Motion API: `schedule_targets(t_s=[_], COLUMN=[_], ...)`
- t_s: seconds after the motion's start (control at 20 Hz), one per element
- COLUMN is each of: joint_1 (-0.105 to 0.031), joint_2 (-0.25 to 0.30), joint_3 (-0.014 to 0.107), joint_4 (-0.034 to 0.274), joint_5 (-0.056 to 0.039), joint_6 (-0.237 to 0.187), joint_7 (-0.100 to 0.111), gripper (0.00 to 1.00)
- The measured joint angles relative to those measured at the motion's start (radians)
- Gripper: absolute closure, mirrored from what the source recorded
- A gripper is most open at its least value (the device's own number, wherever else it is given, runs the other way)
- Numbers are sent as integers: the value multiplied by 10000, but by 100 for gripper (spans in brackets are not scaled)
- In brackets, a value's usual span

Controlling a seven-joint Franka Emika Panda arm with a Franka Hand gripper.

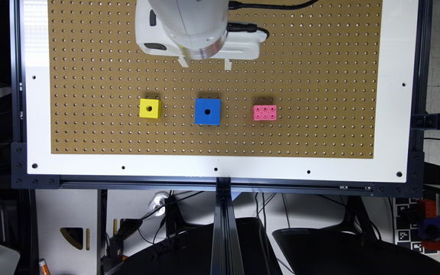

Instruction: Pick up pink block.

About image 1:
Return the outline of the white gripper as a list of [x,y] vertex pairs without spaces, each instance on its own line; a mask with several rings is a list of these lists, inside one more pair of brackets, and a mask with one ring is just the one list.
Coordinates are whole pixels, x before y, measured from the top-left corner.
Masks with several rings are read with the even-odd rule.
[[147,54],[186,59],[255,60],[267,34],[254,24],[229,21],[226,0],[137,0],[137,45]]

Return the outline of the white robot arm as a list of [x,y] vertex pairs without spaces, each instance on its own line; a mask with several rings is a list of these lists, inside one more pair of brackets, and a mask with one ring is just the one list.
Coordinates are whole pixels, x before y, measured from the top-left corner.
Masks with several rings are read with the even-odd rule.
[[268,31],[253,23],[229,21],[228,0],[138,0],[137,45],[150,55],[187,60],[255,60]]

